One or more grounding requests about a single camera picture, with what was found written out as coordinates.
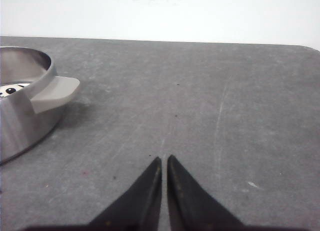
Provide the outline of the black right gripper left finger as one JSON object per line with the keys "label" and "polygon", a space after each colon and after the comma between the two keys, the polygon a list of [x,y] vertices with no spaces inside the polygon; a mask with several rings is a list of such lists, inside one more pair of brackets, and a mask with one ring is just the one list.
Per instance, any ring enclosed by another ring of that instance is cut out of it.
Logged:
{"label": "black right gripper left finger", "polygon": [[101,231],[157,231],[162,201],[162,161],[156,157],[136,181],[89,226]]}

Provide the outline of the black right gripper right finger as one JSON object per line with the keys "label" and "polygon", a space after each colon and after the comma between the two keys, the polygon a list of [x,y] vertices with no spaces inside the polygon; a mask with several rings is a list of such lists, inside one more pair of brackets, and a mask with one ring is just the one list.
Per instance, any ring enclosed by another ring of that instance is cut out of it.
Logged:
{"label": "black right gripper right finger", "polygon": [[176,156],[167,160],[167,198],[173,231],[233,231],[245,225],[195,180]]}

